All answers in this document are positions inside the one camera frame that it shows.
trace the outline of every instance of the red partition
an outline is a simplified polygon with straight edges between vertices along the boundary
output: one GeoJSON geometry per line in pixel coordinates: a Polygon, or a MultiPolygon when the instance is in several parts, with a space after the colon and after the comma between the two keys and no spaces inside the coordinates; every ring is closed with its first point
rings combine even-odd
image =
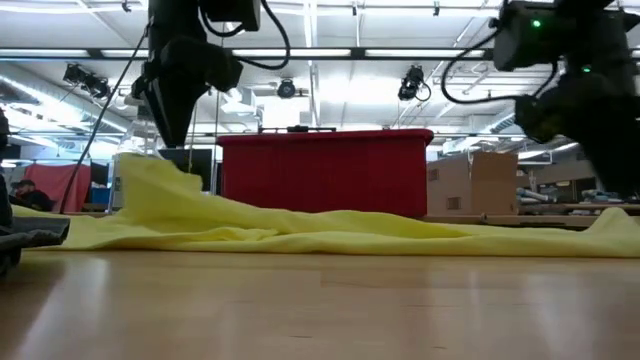
{"type": "MultiPolygon", "coordinates": [[[[75,165],[48,166],[35,164],[27,167],[24,178],[36,183],[38,190],[44,191],[51,200],[55,201],[54,211],[59,211],[64,191],[67,188],[69,179],[71,179],[74,167],[75,165]]],[[[82,210],[90,185],[91,167],[82,165],[73,181],[65,212],[82,210]]]]}

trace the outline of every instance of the wire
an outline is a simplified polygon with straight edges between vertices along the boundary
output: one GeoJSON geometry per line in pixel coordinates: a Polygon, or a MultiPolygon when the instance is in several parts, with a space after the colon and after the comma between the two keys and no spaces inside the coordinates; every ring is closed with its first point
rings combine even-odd
{"type": "Polygon", "coordinates": [[[549,75],[549,77],[547,78],[547,80],[545,80],[545,82],[542,83],[542,85],[540,85],[540,87],[538,88],[538,90],[536,90],[536,92],[533,93],[534,97],[538,97],[538,95],[540,95],[540,93],[547,87],[549,86],[549,84],[551,83],[551,81],[553,81],[553,79],[556,77],[556,74],[558,73],[558,62],[554,61],[551,63],[551,74],[549,75]]]}
{"type": "Polygon", "coordinates": [[[104,114],[107,112],[109,103],[111,103],[111,100],[117,94],[117,90],[118,90],[118,87],[120,86],[120,83],[124,79],[124,76],[127,74],[127,71],[129,71],[129,67],[131,67],[133,60],[135,60],[136,55],[138,54],[138,50],[140,50],[140,47],[142,47],[142,43],[144,42],[144,39],[147,37],[148,29],[149,29],[149,26],[147,25],[142,34],[142,37],[140,37],[140,41],[138,41],[138,45],[136,45],[136,48],[133,51],[133,54],[131,54],[131,57],[129,58],[127,65],[124,67],[124,70],[122,70],[122,74],[120,75],[120,78],[118,79],[115,86],[113,87],[113,91],[111,91],[111,93],[109,94],[109,97],[107,98],[107,102],[102,107],[102,110],[100,110],[100,114],[98,115],[96,122],[93,124],[93,131],[91,131],[91,136],[89,136],[89,140],[87,141],[87,146],[85,146],[84,150],[82,151],[82,154],[80,155],[80,158],[78,159],[78,162],[76,163],[76,166],[73,168],[73,172],[71,173],[71,178],[69,178],[69,182],[67,183],[67,188],[64,191],[64,195],[62,197],[62,203],[60,204],[60,211],[59,211],[60,214],[64,214],[64,209],[67,205],[67,201],[69,200],[69,193],[71,193],[71,187],[73,186],[73,181],[78,175],[78,171],[80,170],[80,166],[82,166],[82,162],[84,161],[84,158],[87,157],[87,154],[89,153],[89,148],[91,148],[91,144],[93,143],[93,140],[96,138],[96,134],[98,133],[98,129],[100,128],[100,124],[102,123],[102,118],[104,117],[104,114]]]}
{"type": "Polygon", "coordinates": [[[433,94],[433,92],[431,91],[431,87],[429,85],[425,84],[424,82],[422,82],[422,84],[429,90],[429,96],[427,96],[425,99],[421,99],[418,97],[418,94],[416,94],[415,98],[420,102],[427,102],[429,101],[429,99],[431,99],[431,95],[433,94]]]}
{"type": "Polygon", "coordinates": [[[484,99],[461,100],[461,99],[454,98],[451,94],[449,94],[449,91],[447,90],[447,74],[451,71],[451,68],[453,68],[453,65],[455,65],[455,63],[460,61],[460,59],[465,57],[468,53],[472,52],[473,50],[477,50],[477,49],[481,48],[482,46],[487,44],[489,41],[493,40],[493,38],[495,38],[500,31],[501,31],[501,29],[498,28],[496,31],[491,33],[489,36],[487,36],[484,39],[480,40],[480,42],[478,42],[477,44],[473,45],[472,47],[470,47],[468,49],[465,49],[464,51],[462,51],[451,62],[449,62],[449,64],[447,64],[447,66],[444,68],[444,72],[442,73],[442,80],[440,81],[440,89],[442,90],[442,95],[444,95],[444,97],[447,98],[447,100],[451,101],[452,103],[456,103],[456,104],[470,105],[470,104],[483,104],[483,103],[488,103],[488,102],[493,102],[493,101],[501,101],[501,100],[517,100],[517,99],[519,99],[521,97],[520,95],[507,95],[507,96],[497,96],[497,97],[493,97],[493,98],[484,98],[484,99]]]}
{"type": "Polygon", "coordinates": [[[224,39],[224,38],[236,36],[244,30],[244,26],[242,25],[236,27],[235,29],[229,32],[222,32],[214,29],[213,26],[211,26],[209,19],[207,18],[207,12],[205,11],[203,4],[204,2],[201,0],[200,1],[200,17],[202,18],[202,23],[204,24],[204,27],[206,27],[207,30],[209,30],[213,35],[224,39]]]}
{"type": "Polygon", "coordinates": [[[262,7],[264,7],[264,11],[267,13],[267,15],[269,15],[273,23],[278,28],[278,31],[280,31],[280,34],[282,35],[282,40],[284,41],[284,47],[285,47],[284,59],[282,60],[282,63],[278,65],[261,64],[259,62],[256,62],[241,56],[236,56],[236,59],[238,59],[238,61],[242,61],[246,64],[253,65],[263,70],[270,70],[270,71],[282,70],[287,65],[289,65],[289,59],[291,58],[291,43],[289,42],[289,35],[287,35],[287,31],[285,30],[284,26],[282,26],[282,23],[280,22],[280,20],[278,20],[278,17],[273,13],[269,4],[267,4],[267,0],[260,0],[260,2],[262,3],[262,7]]]}

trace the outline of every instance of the wooden tabletop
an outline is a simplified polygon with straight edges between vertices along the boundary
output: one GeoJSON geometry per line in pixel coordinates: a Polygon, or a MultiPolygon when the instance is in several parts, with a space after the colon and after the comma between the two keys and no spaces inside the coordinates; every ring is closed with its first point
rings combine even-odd
{"type": "Polygon", "coordinates": [[[30,252],[0,359],[638,359],[633,260],[30,252]]]}

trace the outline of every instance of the yellow cloth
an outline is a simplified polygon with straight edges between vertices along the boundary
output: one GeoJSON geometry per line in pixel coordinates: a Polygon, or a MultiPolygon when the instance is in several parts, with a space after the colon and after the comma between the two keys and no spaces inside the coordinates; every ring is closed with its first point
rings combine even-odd
{"type": "Polygon", "coordinates": [[[640,226],[620,209],[584,232],[440,225],[355,211],[260,209],[201,194],[199,177],[163,160],[124,156],[121,169],[126,209],[103,219],[73,217],[59,249],[640,257],[640,226]]]}

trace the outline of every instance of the red plastic container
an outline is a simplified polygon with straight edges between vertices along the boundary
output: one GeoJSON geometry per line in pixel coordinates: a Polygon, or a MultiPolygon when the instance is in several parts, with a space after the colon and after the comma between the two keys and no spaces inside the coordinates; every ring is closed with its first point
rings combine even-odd
{"type": "Polygon", "coordinates": [[[223,196],[304,212],[427,213],[429,130],[223,136],[223,196]]]}

